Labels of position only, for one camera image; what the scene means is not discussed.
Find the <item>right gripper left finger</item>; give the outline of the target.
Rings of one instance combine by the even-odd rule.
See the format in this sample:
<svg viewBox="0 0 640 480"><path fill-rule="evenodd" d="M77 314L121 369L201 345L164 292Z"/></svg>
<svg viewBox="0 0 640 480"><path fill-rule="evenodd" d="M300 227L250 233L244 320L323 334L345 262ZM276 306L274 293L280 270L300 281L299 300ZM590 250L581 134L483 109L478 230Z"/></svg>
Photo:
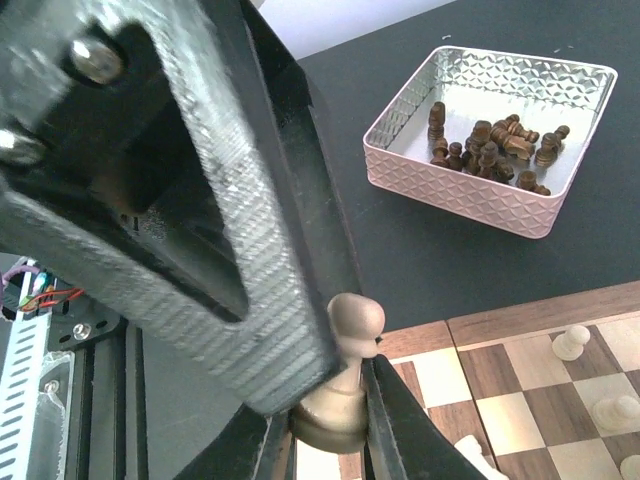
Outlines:
<svg viewBox="0 0 640 480"><path fill-rule="evenodd" d="M285 480L295 477L295 439L287 412L263 417L242 406L178 480Z"/></svg>

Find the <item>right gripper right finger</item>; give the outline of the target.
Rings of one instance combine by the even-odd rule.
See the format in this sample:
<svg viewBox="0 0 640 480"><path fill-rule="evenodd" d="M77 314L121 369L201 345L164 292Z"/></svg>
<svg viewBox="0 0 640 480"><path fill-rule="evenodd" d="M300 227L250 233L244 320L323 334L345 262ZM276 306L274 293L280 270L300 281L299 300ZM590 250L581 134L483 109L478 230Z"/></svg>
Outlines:
<svg viewBox="0 0 640 480"><path fill-rule="evenodd" d="M437 429L385 356L365 360L362 376L369 421L364 479L484 478Z"/></svg>

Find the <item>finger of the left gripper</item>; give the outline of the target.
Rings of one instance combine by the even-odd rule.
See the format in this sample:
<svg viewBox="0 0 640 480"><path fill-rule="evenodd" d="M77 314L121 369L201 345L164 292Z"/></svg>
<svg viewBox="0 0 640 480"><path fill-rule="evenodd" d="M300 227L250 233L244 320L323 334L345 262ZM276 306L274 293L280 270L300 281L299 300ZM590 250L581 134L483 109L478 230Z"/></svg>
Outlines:
<svg viewBox="0 0 640 480"><path fill-rule="evenodd" d="M336 360L339 347L327 308L338 294L360 290L352 242L327 165L322 105L314 85L248 1L234 4L234 89L251 140L259 182L261 234L252 265L275 285L260 286L295 308L304 353Z"/></svg>
<svg viewBox="0 0 640 480"><path fill-rule="evenodd" d="M252 265L237 1L1 5L1 243L201 362L258 413L335 375Z"/></svg>

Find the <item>light chess bishop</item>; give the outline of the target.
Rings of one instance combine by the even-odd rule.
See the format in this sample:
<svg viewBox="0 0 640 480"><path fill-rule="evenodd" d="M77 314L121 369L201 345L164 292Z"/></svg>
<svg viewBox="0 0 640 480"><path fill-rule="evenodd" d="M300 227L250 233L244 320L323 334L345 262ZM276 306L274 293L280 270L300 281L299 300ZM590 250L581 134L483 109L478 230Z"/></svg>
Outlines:
<svg viewBox="0 0 640 480"><path fill-rule="evenodd" d="M327 307L344 370L307 395L291 416L293 435L330 453L351 454L365 444L368 432L362 362L378 354L377 338L385 313L376 301L354 293L333 297Z"/></svg>

